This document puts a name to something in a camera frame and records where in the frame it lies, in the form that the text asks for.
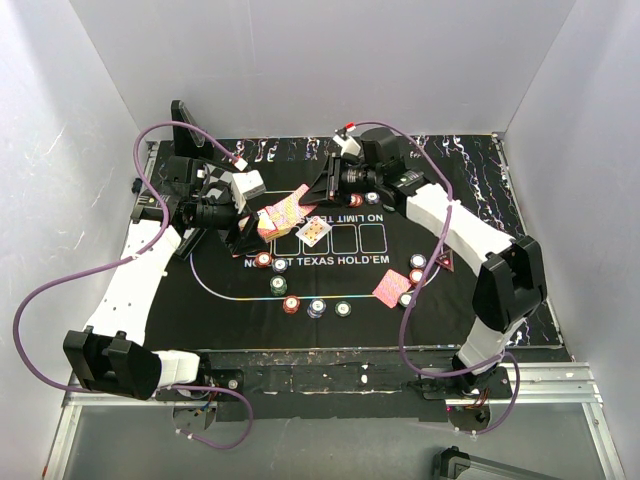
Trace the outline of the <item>red chips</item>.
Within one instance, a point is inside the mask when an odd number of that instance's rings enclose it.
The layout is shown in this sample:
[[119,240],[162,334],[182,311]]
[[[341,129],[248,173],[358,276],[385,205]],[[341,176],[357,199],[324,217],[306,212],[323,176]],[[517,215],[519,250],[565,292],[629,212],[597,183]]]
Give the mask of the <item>red chips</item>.
[[272,263],[272,256],[268,252],[260,252],[255,256],[255,265],[258,268],[269,267]]
[[361,205],[362,205],[362,203],[363,203],[363,198],[362,198],[362,196],[361,196],[361,195],[353,194],[353,195],[351,196],[351,199],[350,199],[350,202],[349,202],[349,206],[350,206],[351,208],[354,208],[354,207],[361,206]]
[[417,286],[423,279],[425,271],[423,269],[414,268],[409,273],[409,281],[412,286]]

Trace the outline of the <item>blue chips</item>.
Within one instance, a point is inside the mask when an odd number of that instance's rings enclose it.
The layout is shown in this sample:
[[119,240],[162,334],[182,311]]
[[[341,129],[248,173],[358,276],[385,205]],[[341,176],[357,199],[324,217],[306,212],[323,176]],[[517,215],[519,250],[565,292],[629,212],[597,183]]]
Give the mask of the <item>blue chips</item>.
[[376,205],[380,203],[380,195],[377,192],[368,192],[365,195],[365,202],[369,205]]
[[283,273],[288,269],[289,263],[286,259],[283,258],[277,258],[274,259],[272,262],[272,269],[276,272],[276,273]]
[[413,269],[424,269],[427,264],[427,259],[424,255],[416,253],[410,257],[410,265]]

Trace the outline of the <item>red card being dealt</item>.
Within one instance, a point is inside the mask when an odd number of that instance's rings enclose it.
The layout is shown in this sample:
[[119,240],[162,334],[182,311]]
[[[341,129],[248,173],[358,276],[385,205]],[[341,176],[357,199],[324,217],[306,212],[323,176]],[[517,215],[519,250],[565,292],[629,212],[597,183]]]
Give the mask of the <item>red card being dealt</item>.
[[301,205],[299,203],[302,196],[305,193],[307,193],[308,190],[309,190],[309,186],[307,184],[302,184],[289,196],[270,206],[275,206],[276,208],[280,207],[280,208],[286,208],[286,209],[293,209],[299,214],[300,221],[301,221],[316,208],[315,205]]

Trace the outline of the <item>red poker chip stack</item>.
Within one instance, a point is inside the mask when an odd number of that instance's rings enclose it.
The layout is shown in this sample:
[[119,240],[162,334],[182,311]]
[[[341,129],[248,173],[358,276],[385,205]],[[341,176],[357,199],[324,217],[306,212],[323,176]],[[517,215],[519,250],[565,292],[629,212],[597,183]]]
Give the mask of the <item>red poker chip stack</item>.
[[287,314],[294,314],[299,310],[300,299],[294,295],[287,296],[283,300],[283,310]]

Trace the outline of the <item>blue poker chip stack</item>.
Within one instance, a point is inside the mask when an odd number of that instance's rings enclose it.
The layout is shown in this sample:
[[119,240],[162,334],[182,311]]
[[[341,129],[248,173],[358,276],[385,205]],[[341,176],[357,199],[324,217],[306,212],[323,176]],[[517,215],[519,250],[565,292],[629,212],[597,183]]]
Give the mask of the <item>blue poker chip stack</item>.
[[326,302],[321,298],[316,298],[310,301],[307,307],[307,314],[313,319],[319,319],[323,316],[326,310]]

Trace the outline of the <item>red cards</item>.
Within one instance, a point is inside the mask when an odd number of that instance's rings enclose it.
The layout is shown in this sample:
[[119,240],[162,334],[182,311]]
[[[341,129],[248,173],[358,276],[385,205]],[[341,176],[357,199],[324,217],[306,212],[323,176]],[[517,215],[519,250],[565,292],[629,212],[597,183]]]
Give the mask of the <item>red cards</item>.
[[387,307],[394,308],[400,296],[408,291],[410,287],[411,282],[407,277],[389,269],[373,290],[372,295]]

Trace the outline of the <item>green poker chip stack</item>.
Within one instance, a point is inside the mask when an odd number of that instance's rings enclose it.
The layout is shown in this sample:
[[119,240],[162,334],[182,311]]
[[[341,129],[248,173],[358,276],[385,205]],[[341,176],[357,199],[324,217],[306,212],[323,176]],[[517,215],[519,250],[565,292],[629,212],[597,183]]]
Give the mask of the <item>green poker chip stack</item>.
[[347,317],[351,314],[352,312],[352,307],[350,305],[349,302],[347,301],[339,301],[336,305],[335,305],[335,313],[339,316],[339,317]]

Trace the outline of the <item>black red all-in triangle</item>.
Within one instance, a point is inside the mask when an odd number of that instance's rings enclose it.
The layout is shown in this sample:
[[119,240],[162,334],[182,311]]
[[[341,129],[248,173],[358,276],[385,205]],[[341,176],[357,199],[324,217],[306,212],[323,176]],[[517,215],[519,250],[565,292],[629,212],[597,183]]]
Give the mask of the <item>black red all-in triangle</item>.
[[445,250],[442,253],[440,253],[435,260],[436,264],[441,267],[442,269],[445,269],[447,271],[450,272],[454,272],[454,261],[453,261],[453,251],[452,250]]

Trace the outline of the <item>red playing card box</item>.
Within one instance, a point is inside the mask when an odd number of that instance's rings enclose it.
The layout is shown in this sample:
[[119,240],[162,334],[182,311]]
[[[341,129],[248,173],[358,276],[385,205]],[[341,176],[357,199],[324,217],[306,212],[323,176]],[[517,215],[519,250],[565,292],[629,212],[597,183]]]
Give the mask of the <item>red playing card box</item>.
[[257,232],[262,240],[271,242],[287,235],[300,221],[293,209],[268,206],[258,211]]

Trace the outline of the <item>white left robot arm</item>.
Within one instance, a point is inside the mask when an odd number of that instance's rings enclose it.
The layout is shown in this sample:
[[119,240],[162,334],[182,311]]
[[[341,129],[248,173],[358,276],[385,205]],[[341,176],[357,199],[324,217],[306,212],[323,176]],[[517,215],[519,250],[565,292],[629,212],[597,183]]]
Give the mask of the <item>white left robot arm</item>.
[[234,253],[260,237],[249,200],[265,191],[259,172],[202,158],[172,156],[155,169],[131,214],[123,250],[133,261],[116,268],[100,304],[81,331],[69,331],[64,353],[80,385],[93,392],[147,400],[178,384],[193,400],[213,386],[200,357],[144,348],[146,324],[170,259],[207,230],[223,233]]

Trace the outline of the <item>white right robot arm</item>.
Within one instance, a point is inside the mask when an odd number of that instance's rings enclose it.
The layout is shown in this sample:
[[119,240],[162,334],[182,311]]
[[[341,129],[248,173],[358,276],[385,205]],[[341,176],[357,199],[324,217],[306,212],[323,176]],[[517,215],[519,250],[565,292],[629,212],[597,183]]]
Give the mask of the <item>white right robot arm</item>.
[[530,236],[515,238],[494,228],[453,196],[443,173],[429,179],[406,164],[399,130],[369,122],[359,137],[354,124],[335,131],[340,151],[328,157],[303,205],[344,206],[354,194],[375,192],[383,206],[439,237],[476,277],[475,314],[465,343],[452,359],[454,389],[475,397],[489,384],[488,373],[504,358],[520,325],[547,298],[542,249]]

